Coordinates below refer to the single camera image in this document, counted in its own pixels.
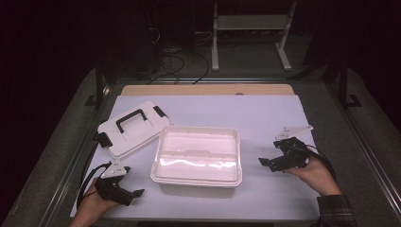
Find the cable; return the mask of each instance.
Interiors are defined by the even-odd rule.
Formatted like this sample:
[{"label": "cable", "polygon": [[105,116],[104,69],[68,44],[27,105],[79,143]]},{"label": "cable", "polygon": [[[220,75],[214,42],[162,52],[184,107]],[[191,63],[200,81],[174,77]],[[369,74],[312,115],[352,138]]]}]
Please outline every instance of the cable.
[{"label": "cable", "polygon": [[89,153],[88,158],[87,158],[86,161],[85,161],[85,164],[84,164],[83,169],[82,169],[82,173],[80,174],[79,185],[82,185],[82,183],[83,183],[83,180],[84,180],[84,178],[85,178],[85,173],[86,173],[85,170],[88,168],[89,160],[91,160],[91,157],[94,155],[96,148],[97,148],[97,143],[96,143],[95,146],[92,148],[91,152]]},{"label": "cable", "polygon": [[87,198],[87,197],[89,197],[89,196],[91,196],[91,195],[94,195],[96,192],[97,192],[97,191],[94,191],[94,192],[89,193],[88,195],[84,195],[84,196],[82,197],[82,199],[85,199],[85,198]]},{"label": "cable", "polygon": [[196,53],[197,53],[199,56],[201,56],[201,57],[204,59],[204,61],[206,62],[206,72],[204,72],[203,75],[200,76],[200,78],[198,78],[197,80],[195,80],[195,82],[193,82],[192,84],[195,84],[195,83],[201,81],[201,79],[203,79],[204,76],[206,76],[207,73],[209,72],[209,61],[208,61],[202,54],[200,54],[200,53],[198,53],[198,52],[196,52]]},{"label": "cable", "polygon": [[174,76],[176,76],[176,80],[174,81],[175,84],[177,84],[180,81],[180,71],[179,72],[175,72],[176,69],[172,68],[172,62],[171,62],[171,56],[169,56],[170,58],[170,65],[168,66],[168,68],[166,68],[165,63],[162,64],[163,70],[165,70],[166,73],[172,73]]},{"label": "cable", "polygon": [[183,67],[185,66],[185,62],[184,62],[183,59],[180,58],[180,57],[173,56],[173,55],[169,55],[169,56],[165,56],[165,57],[170,57],[170,58],[175,58],[175,59],[180,60],[180,61],[182,62],[181,67],[180,67],[179,69],[173,71],[173,72],[168,72],[168,73],[162,74],[162,75],[160,75],[160,76],[157,76],[157,77],[155,77],[154,79],[151,79],[151,80],[148,82],[148,84],[151,84],[151,83],[152,83],[154,80],[156,80],[156,79],[159,79],[159,78],[162,78],[162,77],[171,75],[171,74],[175,74],[175,73],[179,72],[180,70],[182,70]]},{"label": "cable", "polygon": [[308,156],[312,156],[312,157],[318,159],[325,165],[325,167],[327,168],[327,170],[330,172],[331,176],[333,177],[334,181],[336,180],[336,172],[334,171],[334,167],[331,165],[331,163],[327,159],[323,158],[321,155],[313,152],[310,149],[305,150],[302,148],[295,148],[295,147],[286,147],[286,148],[299,150],[299,151],[307,154]]},{"label": "cable", "polygon": [[325,156],[325,154],[324,154],[321,150],[319,150],[319,149],[317,149],[317,148],[315,148],[315,147],[313,147],[313,146],[310,146],[310,145],[306,145],[306,146],[309,147],[309,148],[313,148],[313,149],[317,150],[318,153],[319,153],[325,160],[328,160],[328,159],[327,159],[327,156]]},{"label": "cable", "polygon": [[156,39],[156,41],[150,41],[151,43],[156,44],[160,40],[160,31],[159,31],[159,29],[157,29],[155,27],[150,27],[149,30],[150,31],[157,31],[157,39]]},{"label": "cable", "polygon": [[175,47],[175,48],[163,49],[163,52],[165,52],[167,54],[177,54],[181,50],[183,50],[183,49],[180,47]]},{"label": "cable", "polygon": [[89,181],[94,177],[95,173],[102,167],[108,168],[112,163],[109,162],[108,164],[102,164],[94,169],[92,169],[91,173],[89,173],[88,177],[86,177],[85,181],[83,182],[83,185],[80,187],[79,192],[78,192],[78,197],[77,197],[77,210],[80,206],[80,203],[82,202],[83,199],[83,193],[86,189],[86,186],[88,185]]},{"label": "cable", "polygon": [[195,46],[199,46],[199,45],[202,45],[202,44],[206,44],[206,43],[212,41],[213,33],[212,33],[211,31],[204,32],[204,34],[208,34],[208,36],[207,36],[206,38],[204,38],[204,39],[198,41],[198,42],[195,44]]}]

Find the container lid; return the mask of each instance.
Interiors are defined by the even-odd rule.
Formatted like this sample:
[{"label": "container lid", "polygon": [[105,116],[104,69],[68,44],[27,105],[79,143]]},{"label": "container lid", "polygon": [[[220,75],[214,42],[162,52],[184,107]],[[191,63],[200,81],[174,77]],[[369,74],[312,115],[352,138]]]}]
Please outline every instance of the container lid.
[{"label": "container lid", "polygon": [[232,129],[165,127],[150,177],[156,183],[236,187],[242,182],[239,144]]},{"label": "container lid", "polygon": [[169,125],[171,122],[165,113],[147,101],[102,123],[96,140],[103,148],[109,148],[114,159],[122,159],[156,138]]}]

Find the white table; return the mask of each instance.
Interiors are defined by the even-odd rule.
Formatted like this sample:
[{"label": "white table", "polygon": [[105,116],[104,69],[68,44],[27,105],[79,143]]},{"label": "white table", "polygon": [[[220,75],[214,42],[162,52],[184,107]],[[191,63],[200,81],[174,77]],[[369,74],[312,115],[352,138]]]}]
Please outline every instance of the white table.
[{"label": "white table", "polygon": [[[271,173],[258,161],[282,155],[272,142],[283,127],[308,125],[296,95],[120,96],[110,117],[147,100],[159,105],[176,126],[236,129],[241,138],[242,184],[236,189],[158,185],[149,176],[158,145],[154,140],[123,160],[131,171],[120,186],[130,191],[145,188],[145,193],[105,217],[268,222],[319,216],[315,191],[295,176]],[[310,132],[297,137],[314,145]],[[107,149],[98,147],[89,170],[111,160]]]}]

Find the white box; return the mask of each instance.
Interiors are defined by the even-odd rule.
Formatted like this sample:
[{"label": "white box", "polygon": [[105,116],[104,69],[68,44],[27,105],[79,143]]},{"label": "white box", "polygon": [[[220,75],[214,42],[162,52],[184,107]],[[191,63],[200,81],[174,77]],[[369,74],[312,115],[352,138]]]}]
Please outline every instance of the white box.
[{"label": "white box", "polygon": [[165,127],[150,177],[156,183],[237,187],[242,182],[236,130]]}]

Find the table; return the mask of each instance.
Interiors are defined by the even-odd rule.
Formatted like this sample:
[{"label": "table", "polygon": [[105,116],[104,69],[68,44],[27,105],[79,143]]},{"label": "table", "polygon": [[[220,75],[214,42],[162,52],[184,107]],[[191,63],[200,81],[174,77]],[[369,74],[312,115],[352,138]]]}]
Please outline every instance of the table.
[{"label": "table", "polygon": [[[272,142],[283,127],[308,124],[301,102],[289,85],[132,85],[125,87],[122,95],[110,118],[151,100],[174,125],[237,129],[243,182],[236,189],[158,185],[149,176],[156,140],[123,160],[131,172],[120,185],[130,190],[145,188],[146,193],[131,206],[107,213],[106,218],[270,222],[319,216],[315,191],[292,175],[271,173],[258,162],[258,157],[282,155]],[[314,145],[310,132],[297,137]],[[89,169],[110,159],[107,149],[98,147]]]},{"label": "table", "polygon": [[[238,81],[234,80],[232,83],[224,85],[212,82],[210,85],[221,85],[223,88],[241,87],[242,85],[252,87],[255,85],[260,89],[254,90],[259,90],[262,93],[270,91],[266,87],[263,88],[264,86],[271,88],[271,86],[275,87],[276,85],[271,81],[264,84],[259,84],[261,81],[258,81],[257,84],[249,83],[248,80],[242,81],[245,84],[233,84],[233,82]],[[356,123],[341,107],[335,96],[335,91],[332,90],[333,87],[317,81],[286,81],[286,83],[290,84],[289,88],[292,88],[293,93],[301,99],[307,120],[314,127],[313,139],[335,168],[341,190],[348,195],[351,205],[355,209],[357,222],[362,226],[378,226],[384,223],[386,226],[398,226],[399,221],[391,207],[392,203],[389,203],[388,194],[383,193],[382,183],[379,183],[375,174],[372,174],[374,168],[365,158],[365,155],[370,155],[367,151],[372,150],[372,148],[361,143],[361,141],[366,140],[360,133],[356,132]],[[74,130],[79,132],[79,143],[70,146],[71,148],[63,143],[64,138],[58,140],[56,144],[53,143],[55,146],[53,146],[52,152],[42,157],[40,161],[39,170],[44,174],[33,172],[34,174],[27,184],[26,192],[22,195],[17,214],[8,218],[8,223],[11,223],[8,226],[21,225],[18,223],[26,223],[29,226],[68,226],[71,222],[71,208],[80,186],[80,174],[87,169],[86,160],[91,160],[91,151],[96,145],[93,140],[95,131],[103,120],[110,117],[116,98],[126,90],[125,88],[133,84],[140,83],[132,80],[120,80],[115,86],[106,87],[107,93],[105,93],[103,103],[98,109],[91,112],[92,115],[84,115],[84,119],[80,122],[85,122],[85,124],[79,123],[79,128]],[[198,89],[200,85],[205,84],[190,86]],[[177,87],[171,90],[175,91],[181,88],[181,84],[174,86]],[[231,94],[234,95],[238,92],[247,94],[245,90],[235,90]],[[67,115],[68,121],[77,121],[76,117],[69,117],[69,115]],[[68,121],[64,120],[67,128],[75,127],[74,123]],[[56,159],[63,159],[65,164],[60,165],[60,162],[55,162]],[[134,226],[136,221],[131,218],[113,218],[113,220],[103,218],[98,224],[101,226],[114,226],[115,224],[118,226]],[[281,221],[286,222],[289,226],[311,223],[311,221],[298,221],[296,219],[272,220],[272,222]]]}]

